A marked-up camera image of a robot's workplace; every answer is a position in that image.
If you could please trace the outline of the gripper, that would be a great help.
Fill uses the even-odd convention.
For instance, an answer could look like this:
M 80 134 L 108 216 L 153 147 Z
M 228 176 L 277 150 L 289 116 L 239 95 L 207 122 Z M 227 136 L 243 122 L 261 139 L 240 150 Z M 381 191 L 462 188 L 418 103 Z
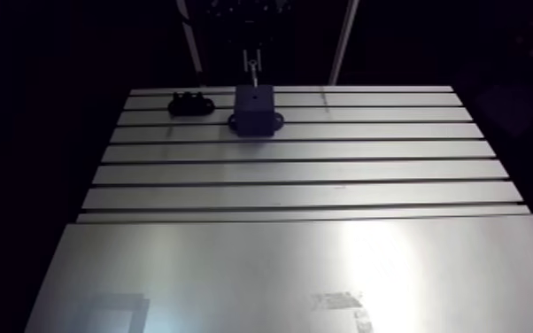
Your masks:
M 228 46 L 243 49 L 243 70 L 248 72 L 248 52 L 256 49 L 262 72 L 261 49 L 272 43 L 291 13 L 291 1 L 231 0 L 210 2 L 210 33 Z

